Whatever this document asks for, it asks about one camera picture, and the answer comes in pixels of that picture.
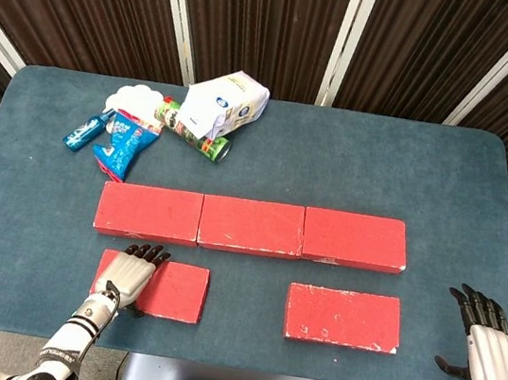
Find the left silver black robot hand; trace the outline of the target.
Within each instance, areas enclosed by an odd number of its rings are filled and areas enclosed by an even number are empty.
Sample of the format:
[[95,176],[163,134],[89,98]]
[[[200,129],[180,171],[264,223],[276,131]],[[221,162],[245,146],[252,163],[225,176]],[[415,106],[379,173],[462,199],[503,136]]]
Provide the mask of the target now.
[[95,280],[95,293],[108,291],[109,282],[116,289],[119,298],[118,308],[133,311],[136,317],[144,314],[136,305],[137,297],[149,284],[154,272],[171,254],[163,245],[129,245],[120,251]]

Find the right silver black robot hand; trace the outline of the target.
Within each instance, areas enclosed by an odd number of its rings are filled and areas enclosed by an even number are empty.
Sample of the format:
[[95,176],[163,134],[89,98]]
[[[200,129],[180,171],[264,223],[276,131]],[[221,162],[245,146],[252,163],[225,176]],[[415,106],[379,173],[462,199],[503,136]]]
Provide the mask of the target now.
[[461,380],[508,380],[508,320],[504,308],[468,284],[448,291],[461,313],[467,365],[456,367],[436,355],[437,367]]

